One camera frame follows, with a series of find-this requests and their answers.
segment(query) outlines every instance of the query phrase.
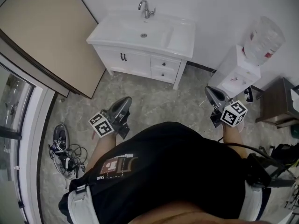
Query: drawer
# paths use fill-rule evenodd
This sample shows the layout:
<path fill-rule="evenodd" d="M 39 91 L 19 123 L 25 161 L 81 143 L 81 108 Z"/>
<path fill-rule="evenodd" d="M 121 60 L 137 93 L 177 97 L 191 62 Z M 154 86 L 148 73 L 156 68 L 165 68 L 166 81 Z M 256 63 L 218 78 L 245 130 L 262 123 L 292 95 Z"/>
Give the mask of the drawer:
<path fill-rule="evenodd" d="M 152 68 L 157 68 L 165 71 L 172 71 L 177 73 L 181 60 L 166 58 L 163 56 L 150 56 L 150 65 Z"/>
<path fill-rule="evenodd" d="M 151 78 L 155 80 L 161 80 L 168 83 L 174 83 L 177 74 L 173 71 L 164 71 L 157 68 L 151 68 Z"/>

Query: white strap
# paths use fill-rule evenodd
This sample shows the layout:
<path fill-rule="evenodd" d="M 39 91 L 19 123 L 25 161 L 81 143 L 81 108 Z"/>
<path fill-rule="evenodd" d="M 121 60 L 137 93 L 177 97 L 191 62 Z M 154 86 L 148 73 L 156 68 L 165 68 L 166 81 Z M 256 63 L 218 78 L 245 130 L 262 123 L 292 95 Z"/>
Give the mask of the white strap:
<path fill-rule="evenodd" d="M 239 215 L 244 221 L 256 221 L 262 205 L 263 192 L 261 188 L 254 188 L 245 181 L 245 198 Z"/>
<path fill-rule="evenodd" d="M 85 191 L 69 194 L 67 205 L 74 224 L 100 224 L 93 207 L 93 199 L 89 186 Z"/>

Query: water bottle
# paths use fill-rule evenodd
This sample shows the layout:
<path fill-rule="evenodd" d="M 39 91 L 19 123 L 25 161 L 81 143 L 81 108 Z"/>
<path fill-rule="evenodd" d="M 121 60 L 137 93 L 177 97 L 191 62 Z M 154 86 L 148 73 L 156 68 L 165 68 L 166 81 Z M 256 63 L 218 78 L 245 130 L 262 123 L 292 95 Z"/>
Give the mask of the water bottle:
<path fill-rule="evenodd" d="M 243 52 L 247 62 L 260 66 L 285 43 L 281 29 L 269 18 L 262 16 L 247 37 Z"/>

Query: baseboard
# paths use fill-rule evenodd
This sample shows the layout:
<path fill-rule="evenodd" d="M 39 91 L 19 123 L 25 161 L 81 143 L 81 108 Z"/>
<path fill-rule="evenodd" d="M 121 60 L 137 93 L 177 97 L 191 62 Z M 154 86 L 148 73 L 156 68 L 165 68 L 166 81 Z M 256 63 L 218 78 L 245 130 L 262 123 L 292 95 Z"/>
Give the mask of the baseboard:
<path fill-rule="evenodd" d="M 200 68 L 202 70 L 206 70 L 206 71 L 209 71 L 209 72 L 216 71 L 213 68 L 209 68 L 209 67 L 206 67 L 204 65 L 200 65 L 200 64 L 197 64 L 197 63 L 194 63 L 194 62 L 187 61 L 187 65 L 194 66 L 196 68 Z M 251 88 L 254 89 L 257 92 L 263 92 L 263 90 L 261 90 L 260 88 L 255 87 L 254 85 L 252 85 Z"/>

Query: glass door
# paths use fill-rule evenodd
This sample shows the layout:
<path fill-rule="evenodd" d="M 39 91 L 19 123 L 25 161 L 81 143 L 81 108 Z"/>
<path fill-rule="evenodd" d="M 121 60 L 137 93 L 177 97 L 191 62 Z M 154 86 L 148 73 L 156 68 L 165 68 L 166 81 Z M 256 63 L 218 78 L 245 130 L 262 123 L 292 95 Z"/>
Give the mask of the glass door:
<path fill-rule="evenodd" d="M 22 124 L 33 89 L 32 84 L 0 63 L 0 199 L 5 203 L 4 206 L 0 204 L 0 217 L 10 223 L 26 221 L 18 159 Z"/>

